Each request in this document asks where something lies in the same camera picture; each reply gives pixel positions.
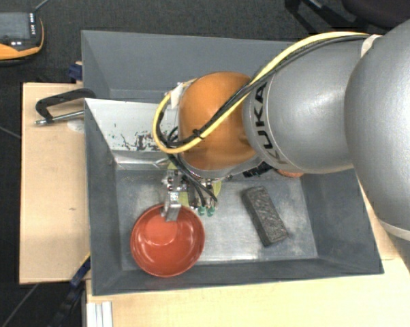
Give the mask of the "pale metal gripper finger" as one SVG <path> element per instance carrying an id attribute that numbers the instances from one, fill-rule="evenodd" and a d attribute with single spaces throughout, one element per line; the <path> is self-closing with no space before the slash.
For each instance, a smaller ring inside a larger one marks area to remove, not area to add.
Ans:
<path id="1" fill-rule="evenodd" d="M 168 191 L 163 199 L 163 206 L 161 209 L 161 216 L 166 222 L 176 221 L 179 211 L 181 209 L 181 203 L 179 200 L 178 191 Z"/>

